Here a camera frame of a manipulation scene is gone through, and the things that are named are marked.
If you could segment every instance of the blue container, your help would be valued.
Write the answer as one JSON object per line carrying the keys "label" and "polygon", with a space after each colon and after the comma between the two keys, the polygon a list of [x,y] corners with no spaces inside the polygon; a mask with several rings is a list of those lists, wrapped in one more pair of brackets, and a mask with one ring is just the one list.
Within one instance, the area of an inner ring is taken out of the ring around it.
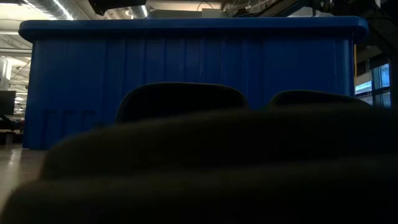
{"label": "blue container", "polygon": [[24,147],[111,124],[123,96],[154,82],[220,83],[252,108],[282,90],[354,95],[359,17],[27,21],[33,43]]}

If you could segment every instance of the glass wall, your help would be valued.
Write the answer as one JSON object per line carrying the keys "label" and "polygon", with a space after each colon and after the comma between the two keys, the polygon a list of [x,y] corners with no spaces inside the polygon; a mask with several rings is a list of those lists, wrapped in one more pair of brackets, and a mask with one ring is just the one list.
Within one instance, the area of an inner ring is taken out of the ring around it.
{"label": "glass wall", "polygon": [[370,105],[391,107],[389,64],[357,77],[355,96]]}

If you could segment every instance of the floor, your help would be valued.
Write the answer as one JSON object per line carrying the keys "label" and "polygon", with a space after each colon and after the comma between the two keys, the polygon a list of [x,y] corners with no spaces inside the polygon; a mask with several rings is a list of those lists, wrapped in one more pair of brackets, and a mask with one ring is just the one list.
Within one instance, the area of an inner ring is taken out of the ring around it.
{"label": "floor", "polygon": [[45,151],[22,149],[21,145],[0,146],[0,211],[8,195],[39,175]]}

